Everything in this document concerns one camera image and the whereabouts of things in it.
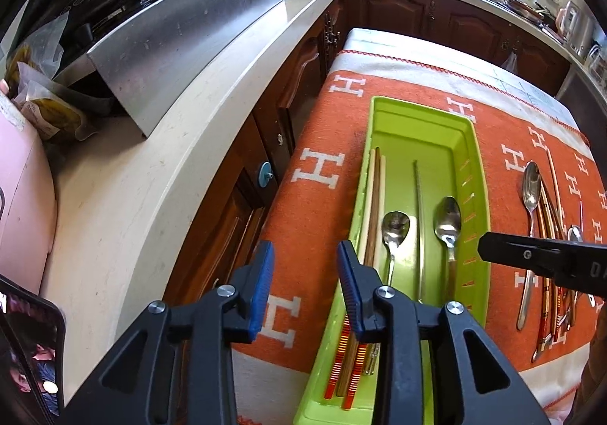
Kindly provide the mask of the small steel teaspoon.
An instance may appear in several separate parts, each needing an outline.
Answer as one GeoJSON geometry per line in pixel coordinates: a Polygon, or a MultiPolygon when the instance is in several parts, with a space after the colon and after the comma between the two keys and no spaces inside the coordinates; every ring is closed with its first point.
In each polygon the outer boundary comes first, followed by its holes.
{"type": "MultiPolygon", "coordinates": [[[[409,233],[409,216],[402,211],[390,211],[382,220],[382,238],[389,254],[386,285],[391,286],[401,244],[409,233]]],[[[367,348],[363,374],[373,375],[377,359],[380,355],[380,345],[370,344],[367,348]]]]}

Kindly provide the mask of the bamboo chopstick red tip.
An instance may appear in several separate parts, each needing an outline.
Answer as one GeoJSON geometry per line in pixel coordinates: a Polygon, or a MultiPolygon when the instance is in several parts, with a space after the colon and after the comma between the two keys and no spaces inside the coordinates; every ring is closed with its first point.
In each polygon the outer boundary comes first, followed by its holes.
{"type": "MultiPolygon", "coordinates": [[[[541,198],[538,206],[539,235],[542,239],[555,239],[555,227],[550,216],[549,205],[541,198]]],[[[552,280],[542,277],[541,308],[538,338],[531,362],[535,363],[552,343],[552,319],[555,311],[555,288],[552,280]]]]}

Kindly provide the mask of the smartphone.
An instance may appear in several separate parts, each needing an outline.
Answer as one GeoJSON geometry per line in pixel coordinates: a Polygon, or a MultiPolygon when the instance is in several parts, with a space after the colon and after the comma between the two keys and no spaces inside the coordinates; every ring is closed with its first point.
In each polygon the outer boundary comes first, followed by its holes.
{"type": "Polygon", "coordinates": [[[64,407],[65,318],[43,297],[1,278],[1,422],[55,424],[64,407]]]}

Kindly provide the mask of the green plastic utensil tray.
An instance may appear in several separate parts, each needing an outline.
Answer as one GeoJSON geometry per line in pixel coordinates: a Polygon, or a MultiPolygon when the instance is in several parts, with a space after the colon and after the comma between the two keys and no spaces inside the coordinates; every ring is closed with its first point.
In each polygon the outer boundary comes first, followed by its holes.
{"type": "MultiPolygon", "coordinates": [[[[481,234],[490,228],[490,209],[480,147],[472,124],[453,113],[382,96],[373,97],[349,238],[356,249],[370,151],[386,157],[385,211],[409,216],[409,233],[400,247],[392,285],[417,301],[417,213],[414,179],[419,162],[424,205],[424,304],[445,303],[447,250],[434,234],[434,212],[445,196],[460,207],[462,229],[456,244],[455,299],[479,324],[487,320],[490,266],[477,256],[481,234]]],[[[387,279],[389,254],[380,243],[381,278],[387,279]]]]}

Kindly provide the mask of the steel drinking straw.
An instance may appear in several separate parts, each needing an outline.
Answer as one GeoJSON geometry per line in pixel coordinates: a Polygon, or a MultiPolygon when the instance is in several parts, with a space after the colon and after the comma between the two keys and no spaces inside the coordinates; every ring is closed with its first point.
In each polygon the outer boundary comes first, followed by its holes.
{"type": "Polygon", "coordinates": [[[423,190],[420,179],[419,162],[412,163],[414,167],[414,179],[416,188],[416,213],[417,213],[417,299],[422,303],[424,298],[425,283],[425,239],[424,239],[424,205],[423,190]]]}

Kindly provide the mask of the large steel tablespoon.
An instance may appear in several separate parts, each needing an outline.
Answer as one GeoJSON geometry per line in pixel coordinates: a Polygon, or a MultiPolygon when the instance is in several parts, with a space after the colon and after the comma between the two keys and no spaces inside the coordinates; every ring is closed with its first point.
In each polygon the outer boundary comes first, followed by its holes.
{"type": "MultiPolygon", "coordinates": [[[[534,212],[539,204],[540,195],[540,171],[538,165],[534,161],[527,163],[522,182],[522,201],[528,213],[529,219],[529,236],[534,235],[534,212]]],[[[527,270],[525,272],[523,291],[519,307],[519,313],[516,318],[516,329],[521,331],[526,324],[529,305],[531,300],[533,272],[527,270]]]]}

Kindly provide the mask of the cream chopstick red striped end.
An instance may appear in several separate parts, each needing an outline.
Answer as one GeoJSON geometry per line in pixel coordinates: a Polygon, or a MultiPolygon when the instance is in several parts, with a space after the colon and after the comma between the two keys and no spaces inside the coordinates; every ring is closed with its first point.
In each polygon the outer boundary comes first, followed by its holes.
{"type": "MultiPolygon", "coordinates": [[[[364,263],[365,251],[368,237],[368,228],[370,227],[371,204],[373,204],[373,183],[374,173],[377,169],[376,164],[377,151],[370,151],[370,162],[368,162],[368,170],[366,175],[366,186],[364,193],[364,206],[361,214],[360,231],[356,243],[356,253],[358,260],[364,263]]],[[[338,339],[338,347],[335,350],[331,372],[324,391],[325,399],[332,399],[334,396],[344,399],[341,405],[344,409],[351,408],[351,400],[348,405],[348,392],[351,382],[352,367],[356,362],[357,352],[355,343],[350,343],[350,325],[348,317],[344,318],[343,326],[341,327],[340,338],[338,339]]]]}

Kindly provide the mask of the dark brown wooden chopstick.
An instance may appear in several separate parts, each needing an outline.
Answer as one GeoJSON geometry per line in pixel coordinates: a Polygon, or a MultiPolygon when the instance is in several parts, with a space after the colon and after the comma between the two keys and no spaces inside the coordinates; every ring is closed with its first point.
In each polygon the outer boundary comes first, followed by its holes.
{"type": "MultiPolygon", "coordinates": [[[[381,150],[379,148],[375,148],[375,150],[377,151],[377,158],[376,158],[377,169],[376,169],[376,172],[374,173],[373,204],[371,204],[370,227],[368,228],[365,260],[363,263],[364,266],[370,266],[370,267],[373,266],[374,251],[376,250],[377,216],[379,215],[380,195],[381,195],[380,189],[381,189],[382,157],[381,157],[381,150]]],[[[358,350],[359,344],[355,338],[354,332],[350,332],[350,343],[355,343],[356,346],[352,346],[352,349],[356,348],[358,350]]],[[[356,367],[356,363],[358,360],[358,353],[359,353],[359,350],[357,352],[356,362],[352,367],[352,374],[354,373],[354,367],[356,367]]],[[[357,385],[354,384],[354,378],[352,377],[352,374],[351,374],[351,382],[350,382],[350,387],[349,387],[349,392],[348,392],[348,397],[347,397],[348,401],[353,400],[354,394],[356,392],[356,387],[357,387],[357,385]]]]}

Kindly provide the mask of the wooden handled steel spoon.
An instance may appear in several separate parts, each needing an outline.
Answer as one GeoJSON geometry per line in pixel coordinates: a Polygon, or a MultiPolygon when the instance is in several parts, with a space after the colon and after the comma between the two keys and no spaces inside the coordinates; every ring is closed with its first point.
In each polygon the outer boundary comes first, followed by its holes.
{"type": "Polygon", "coordinates": [[[453,196],[445,196],[436,206],[433,219],[434,234],[445,245],[445,302],[455,296],[457,260],[456,244],[461,234],[462,217],[459,204],[453,196]]]}

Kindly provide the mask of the steel stove splash guard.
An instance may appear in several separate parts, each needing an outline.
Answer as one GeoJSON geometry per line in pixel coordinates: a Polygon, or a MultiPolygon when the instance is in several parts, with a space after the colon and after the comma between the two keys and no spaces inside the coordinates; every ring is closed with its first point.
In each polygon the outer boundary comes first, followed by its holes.
{"type": "Polygon", "coordinates": [[[282,0],[158,0],[86,52],[113,96],[149,136],[195,77],[282,0]]]}

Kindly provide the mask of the steel electric kettle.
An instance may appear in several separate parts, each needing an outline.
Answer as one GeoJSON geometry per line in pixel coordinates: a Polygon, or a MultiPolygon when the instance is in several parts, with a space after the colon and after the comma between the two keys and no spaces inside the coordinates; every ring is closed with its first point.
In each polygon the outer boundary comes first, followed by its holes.
{"type": "Polygon", "coordinates": [[[559,13],[557,26],[565,48],[577,59],[587,59],[594,45],[593,15],[569,0],[559,13]]]}

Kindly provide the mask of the orange H-pattern blanket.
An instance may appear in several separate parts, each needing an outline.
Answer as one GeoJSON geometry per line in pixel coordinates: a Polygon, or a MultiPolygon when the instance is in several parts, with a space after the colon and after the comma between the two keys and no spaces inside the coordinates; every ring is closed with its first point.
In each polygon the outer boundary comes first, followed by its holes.
{"type": "Polygon", "coordinates": [[[234,348],[237,419],[293,421],[321,345],[338,284],[335,254],[349,235],[373,96],[435,107],[469,119],[480,142],[491,227],[522,235],[528,216],[521,175],[534,161],[554,186],[567,224],[606,240],[606,189],[562,103],[477,57],[408,36],[356,28],[335,59],[287,168],[263,238],[276,251],[266,320],[256,341],[234,348]]]}

